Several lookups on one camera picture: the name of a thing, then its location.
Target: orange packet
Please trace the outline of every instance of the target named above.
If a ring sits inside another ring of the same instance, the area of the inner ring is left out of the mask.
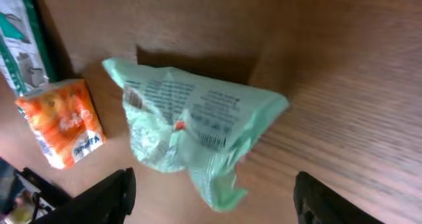
[[[106,140],[83,79],[47,84],[15,103],[54,168],[71,167]]]

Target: red mark on wrapper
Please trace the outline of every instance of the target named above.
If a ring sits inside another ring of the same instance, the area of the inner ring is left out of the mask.
[[[183,130],[185,129],[185,122],[183,121],[176,121],[176,124],[174,126],[175,130]]]

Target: brown wood grain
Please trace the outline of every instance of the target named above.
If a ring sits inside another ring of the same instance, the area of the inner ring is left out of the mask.
[[[306,171],[386,223],[422,223],[422,0],[40,0],[60,71],[83,76],[109,141],[73,168],[48,166],[2,81],[1,156],[76,195],[133,166],[127,223],[296,223]],[[215,213],[185,173],[131,155],[121,92],[100,61],[125,57],[286,94]]]

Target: barcode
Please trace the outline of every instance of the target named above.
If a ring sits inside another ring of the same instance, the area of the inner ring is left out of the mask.
[[[198,135],[201,145],[208,148],[219,150],[226,146],[226,137],[212,136],[210,134],[204,134],[201,132],[198,132]]]

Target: food package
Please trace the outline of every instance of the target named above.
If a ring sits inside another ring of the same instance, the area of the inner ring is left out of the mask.
[[[17,96],[56,82],[35,0],[0,0],[0,72]]]
[[[205,202],[229,211],[247,191],[235,187],[235,165],[288,107],[275,92],[108,59],[104,69],[123,89],[131,148],[161,171],[188,170]]]
[[[54,168],[71,167],[106,140],[82,79],[41,86],[16,104]]]

